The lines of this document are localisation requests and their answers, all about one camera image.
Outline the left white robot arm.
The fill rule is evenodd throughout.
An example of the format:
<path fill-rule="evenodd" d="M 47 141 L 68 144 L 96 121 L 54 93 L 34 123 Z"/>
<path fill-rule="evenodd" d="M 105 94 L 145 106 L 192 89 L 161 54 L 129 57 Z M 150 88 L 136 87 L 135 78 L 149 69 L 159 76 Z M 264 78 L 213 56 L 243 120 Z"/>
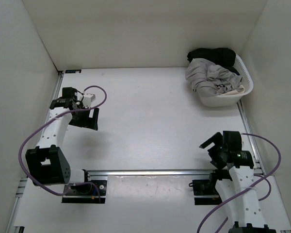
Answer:
<path fill-rule="evenodd" d="M 95 94 L 79 96 L 77 89 L 64 87 L 62 96 L 51 102 L 48 121 L 54 121 L 44 129 L 36 147 L 25 155 L 29 172 L 39 183 L 75 184 L 81 194 L 91 191 L 92 182 L 85 178 L 85 171 L 72 169 L 61 147 L 69 125 L 98 130 L 99 109 L 94 109 L 93 116 L 88 110 L 95 99 Z"/>

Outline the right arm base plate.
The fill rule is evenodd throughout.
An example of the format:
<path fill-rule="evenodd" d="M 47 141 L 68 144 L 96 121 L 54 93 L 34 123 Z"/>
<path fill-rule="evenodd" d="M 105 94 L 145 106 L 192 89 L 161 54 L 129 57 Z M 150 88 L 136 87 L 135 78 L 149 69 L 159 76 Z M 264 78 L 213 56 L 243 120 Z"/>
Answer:
<path fill-rule="evenodd" d="M 189 187 L 193 189 L 194 204 L 199 205 L 218 205 L 222 202 L 218 192 L 210 180 L 192 180 Z"/>

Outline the grey trousers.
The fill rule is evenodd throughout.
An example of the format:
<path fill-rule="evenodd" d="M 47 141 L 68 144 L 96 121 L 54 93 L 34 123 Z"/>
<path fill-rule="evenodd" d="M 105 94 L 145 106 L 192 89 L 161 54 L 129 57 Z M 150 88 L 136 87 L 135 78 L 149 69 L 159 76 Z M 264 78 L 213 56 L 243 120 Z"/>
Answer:
<path fill-rule="evenodd" d="M 245 91 L 241 75 L 203 58 L 195 58 L 190 62 L 185 79 L 201 97 L 223 95 L 232 90 L 240 94 Z"/>

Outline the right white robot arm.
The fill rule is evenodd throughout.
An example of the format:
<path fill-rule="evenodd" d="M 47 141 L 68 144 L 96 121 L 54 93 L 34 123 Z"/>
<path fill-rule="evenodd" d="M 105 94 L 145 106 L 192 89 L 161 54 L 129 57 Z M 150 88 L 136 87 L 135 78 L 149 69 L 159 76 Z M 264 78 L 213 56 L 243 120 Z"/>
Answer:
<path fill-rule="evenodd" d="M 227 219 L 232 227 L 230 233 L 274 233 L 260 208 L 257 192 L 254 187 L 272 175 L 278 167 L 274 167 L 270 173 L 255 179 L 254 162 L 251 153 L 242 149 L 242 133 L 237 131 L 217 132 L 211 138 L 203 142 L 199 147 L 208 149 L 211 164 L 215 170 L 210 174 L 207 192 L 218 194 L 221 203 L 215 206 L 201 220 L 197 232 L 200 232 L 206 220 L 215 211 L 224 207 Z"/>

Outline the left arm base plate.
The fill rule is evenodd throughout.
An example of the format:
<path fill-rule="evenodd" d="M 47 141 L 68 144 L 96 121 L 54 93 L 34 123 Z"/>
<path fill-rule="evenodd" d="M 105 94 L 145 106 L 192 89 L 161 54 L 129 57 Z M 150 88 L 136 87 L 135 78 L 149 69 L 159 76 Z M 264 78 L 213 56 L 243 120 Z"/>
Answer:
<path fill-rule="evenodd" d="M 62 203 L 82 203 L 82 204 L 104 204 L 107 193 L 107 180 L 92 180 L 99 190 L 100 198 L 96 189 L 89 184 L 80 185 L 68 189 L 64 186 L 66 195 L 62 197 Z"/>

